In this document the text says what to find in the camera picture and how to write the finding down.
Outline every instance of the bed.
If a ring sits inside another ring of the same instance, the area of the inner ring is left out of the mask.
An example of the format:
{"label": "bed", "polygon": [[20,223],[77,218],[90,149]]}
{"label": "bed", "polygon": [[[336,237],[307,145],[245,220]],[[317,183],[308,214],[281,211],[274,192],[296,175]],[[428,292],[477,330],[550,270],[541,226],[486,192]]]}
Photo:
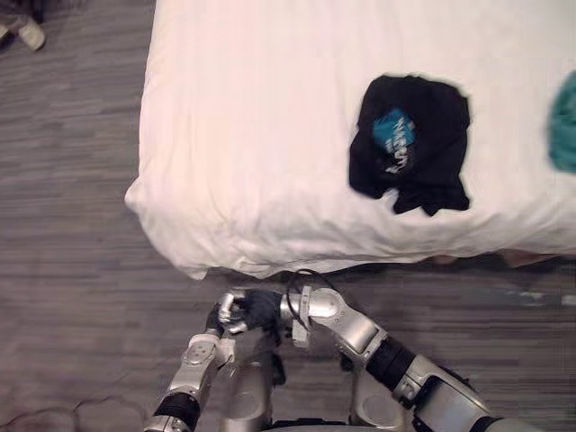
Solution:
{"label": "bed", "polygon": [[[576,175],[547,156],[576,65],[576,4],[158,0],[125,202],[193,278],[576,249]],[[396,215],[347,182],[362,96],[383,73],[469,97],[468,211]]]}

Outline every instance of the gray floor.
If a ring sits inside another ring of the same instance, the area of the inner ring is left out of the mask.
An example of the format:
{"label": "gray floor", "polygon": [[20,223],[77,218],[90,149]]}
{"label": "gray floor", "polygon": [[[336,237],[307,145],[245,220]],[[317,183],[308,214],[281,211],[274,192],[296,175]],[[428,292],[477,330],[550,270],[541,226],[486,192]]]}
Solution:
{"label": "gray floor", "polygon": [[[210,303],[233,284],[278,283],[224,271],[186,279],[123,205],[137,174],[153,2],[51,3],[44,51],[17,41],[0,53],[0,423],[108,395],[151,410]],[[511,270],[485,257],[333,280],[409,347],[470,376],[499,413],[568,431],[574,269],[555,260]],[[350,377],[328,344],[283,353],[289,381],[274,396],[276,416],[344,419]],[[225,389],[219,380],[201,431],[216,430]],[[116,401],[80,416],[84,431],[140,430],[138,413]],[[52,412],[10,430],[70,424]]]}

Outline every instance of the folded clothing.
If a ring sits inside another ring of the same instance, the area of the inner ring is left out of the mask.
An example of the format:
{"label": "folded clothing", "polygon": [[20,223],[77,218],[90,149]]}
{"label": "folded clothing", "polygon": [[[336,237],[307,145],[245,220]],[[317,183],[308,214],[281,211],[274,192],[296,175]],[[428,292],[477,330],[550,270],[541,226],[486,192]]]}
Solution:
{"label": "folded clothing", "polygon": [[459,174],[469,125],[467,100],[455,87],[419,76],[376,78],[350,146],[350,186],[374,199],[397,188],[396,213],[467,210]]}
{"label": "folded clothing", "polygon": [[568,76],[554,101],[549,132],[554,165],[576,173],[576,71]]}

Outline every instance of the black cable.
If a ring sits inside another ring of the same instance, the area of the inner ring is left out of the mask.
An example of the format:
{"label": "black cable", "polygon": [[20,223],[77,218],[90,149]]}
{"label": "black cable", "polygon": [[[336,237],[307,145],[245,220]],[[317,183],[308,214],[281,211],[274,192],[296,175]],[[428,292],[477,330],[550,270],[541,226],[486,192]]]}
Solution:
{"label": "black cable", "polygon": [[122,405],[128,409],[138,412],[142,423],[144,423],[148,417],[146,410],[143,407],[141,407],[138,403],[132,402],[130,400],[126,400],[122,396],[106,396],[105,398],[101,398],[101,399],[84,399],[84,400],[81,400],[79,403],[77,403],[75,405],[75,407],[73,409],[62,408],[62,407],[50,407],[50,408],[37,409],[35,411],[30,411],[30,412],[24,412],[23,414],[19,414],[16,417],[12,418],[7,423],[0,425],[0,430],[5,429],[6,431],[9,432],[11,430],[11,427],[15,426],[16,423],[18,423],[21,420],[30,419],[30,418],[33,418],[33,417],[39,416],[40,414],[45,414],[45,413],[58,413],[58,414],[64,414],[66,416],[69,416],[72,419],[72,428],[73,428],[74,432],[82,432],[83,429],[80,427],[81,418],[80,418],[80,415],[78,413],[80,408],[82,408],[86,405],[102,405],[103,403],[106,403],[108,401],[116,401],[120,405]]}
{"label": "black cable", "polygon": [[332,290],[336,291],[337,293],[338,290],[336,289],[336,286],[334,286],[334,284],[331,281],[329,281],[326,276],[318,273],[315,270],[310,270],[309,268],[301,268],[292,273],[292,276],[286,283],[286,289],[285,289],[286,301],[288,302],[288,309],[290,310],[292,317],[295,320],[297,320],[305,329],[307,329],[308,326],[304,323],[302,318],[300,318],[300,314],[296,312],[296,309],[293,307],[292,301],[290,299],[290,291],[292,290],[292,288],[296,289],[297,293],[302,294],[302,289],[296,284],[296,282],[302,275],[314,276],[317,279],[320,279],[324,284],[329,286]]}

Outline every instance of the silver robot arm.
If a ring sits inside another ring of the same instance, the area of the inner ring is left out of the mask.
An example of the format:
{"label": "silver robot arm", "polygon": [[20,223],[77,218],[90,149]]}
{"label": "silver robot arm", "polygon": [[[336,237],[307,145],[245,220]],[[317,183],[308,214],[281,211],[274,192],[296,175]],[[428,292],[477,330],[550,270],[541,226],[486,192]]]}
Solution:
{"label": "silver robot arm", "polygon": [[221,338],[223,328],[215,307],[206,330],[190,339],[182,363],[144,432],[194,432],[213,379],[234,361],[234,341]]}
{"label": "silver robot arm", "polygon": [[350,308],[335,290],[304,287],[284,295],[282,320],[297,346],[306,347],[315,324],[332,331],[337,348],[366,369],[406,409],[414,408],[420,432],[537,432],[513,419],[494,418],[475,391],[459,378],[412,354],[364,314]]}

